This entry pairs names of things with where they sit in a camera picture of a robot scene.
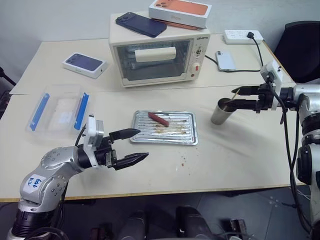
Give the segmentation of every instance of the stainless steel cup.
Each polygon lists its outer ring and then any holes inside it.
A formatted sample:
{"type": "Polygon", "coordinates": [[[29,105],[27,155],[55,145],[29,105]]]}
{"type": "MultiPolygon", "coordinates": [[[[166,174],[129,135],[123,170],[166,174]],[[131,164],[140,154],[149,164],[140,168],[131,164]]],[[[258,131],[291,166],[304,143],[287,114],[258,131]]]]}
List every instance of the stainless steel cup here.
{"type": "Polygon", "coordinates": [[[213,122],[215,125],[221,125],[223,124],[227,118],[235,111],[237,110],[234,107],[230,107],[226,105],[226,102],[230,101],[230,98],[221,98],[211,116],[211,122],[213,122]]]}

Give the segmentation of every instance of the floor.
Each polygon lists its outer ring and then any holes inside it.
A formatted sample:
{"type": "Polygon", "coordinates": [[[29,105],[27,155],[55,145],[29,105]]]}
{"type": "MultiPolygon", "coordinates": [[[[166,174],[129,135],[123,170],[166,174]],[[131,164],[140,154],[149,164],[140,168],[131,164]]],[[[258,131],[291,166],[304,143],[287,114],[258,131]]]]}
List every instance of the floor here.
{"type": "MultiPolygon", "coordinates": [[[[307,186],[299,186],[299,189],[306,195],[310,194],[307,186]]],[[[62,230],[70,240],[88,240],[91,228],[111,223],[112,231],[117,234],[130,213],[145,210],[150,224],[148,239],[174,237],[176,207],[191,206],[198,209],[215,234],[223,233],[223,221],[244,219],[248,234],[259,240],[308,239],[296,210],[283,203],[293,203],[288,187],[233,196],[204,192],[104,198],[97,199],[92,205],[69,201],[65,205],[62,230]]],[[[300,203],[309,217],[309,200],[300,196],[300,203]]],[[[5,239],[12,226],[16,209],[17,204],[13,203],[0,210],[0,239],[5,239]]]]}

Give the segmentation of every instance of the label on robot arm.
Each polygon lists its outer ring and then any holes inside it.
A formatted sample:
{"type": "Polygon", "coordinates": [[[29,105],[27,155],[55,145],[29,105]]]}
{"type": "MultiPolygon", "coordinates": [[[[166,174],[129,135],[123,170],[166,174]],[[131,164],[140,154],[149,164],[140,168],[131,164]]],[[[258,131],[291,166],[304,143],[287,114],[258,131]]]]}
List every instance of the label on robot arm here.
{"type": "Polygon", "coordinates": [[[34,191],[37,191],[39,186],[41,186],[42,182],[45,181],[46,178],[44,176],[40,176],[38,174],[32,174],[25,182],[23,186],[23,191],[30,194],[34,191]]]}

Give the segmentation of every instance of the blue plastic clip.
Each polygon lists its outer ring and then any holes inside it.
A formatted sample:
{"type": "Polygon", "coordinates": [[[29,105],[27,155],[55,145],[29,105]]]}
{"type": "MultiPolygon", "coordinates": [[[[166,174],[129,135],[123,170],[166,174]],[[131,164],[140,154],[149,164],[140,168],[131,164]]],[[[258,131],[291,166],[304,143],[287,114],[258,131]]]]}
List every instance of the blue plastic clip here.
{"type": "Polygon", "coordinates": [[[82,120],[84,119],[88,99],[89,99],[89,95],[84,93],[82,100],[81,100],[81,103],[80,103],[78,114],[75,119],[75,124],[74,124],[74,128],[77,130],[80,130],[80,128],[81,128],[81,123],[82,123],[82,120]]]}
{"type": "Polygon", "coordinates": [[[37,108],[37,110],[35,111],[33,119],[32,119],[32,121],[30,123],[30,128],[31,128],[32,131],[36,130],[36,127],[37,127],[37,125],[39,123],[39,120],[41,118],[42,113],[45,110],[45,107],[47,105],[47,102],[48,102],[49,98],[50,98],[50,95],[48,93],[45,93],[43,98],[42,98],[42,100],[41,100],[41,102],[40,102],[40,104],[39,104],[39,106],[38,106],[38,108],[37,108]]]}

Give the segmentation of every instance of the oven window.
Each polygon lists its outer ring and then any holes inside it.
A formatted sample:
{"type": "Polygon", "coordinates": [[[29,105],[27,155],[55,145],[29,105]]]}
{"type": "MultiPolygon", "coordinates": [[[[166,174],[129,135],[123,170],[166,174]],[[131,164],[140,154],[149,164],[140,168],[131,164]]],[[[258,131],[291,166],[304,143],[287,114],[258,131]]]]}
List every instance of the oven window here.
{"type": "Polygon", "coordinates": [[[116,51],[122,77],[129,81],[135,81],[180,76],[187,68],[191,41],[188,39],[117,46],[116,51]],[[170,47],[175,48],[175,58],[157,60],[155,57],[152,61],[137,61],[136,59],[136,50],[145,50],[144,52],[146,52],[148,49],[165,48],[164,50],[166,50],[170,47]]]}

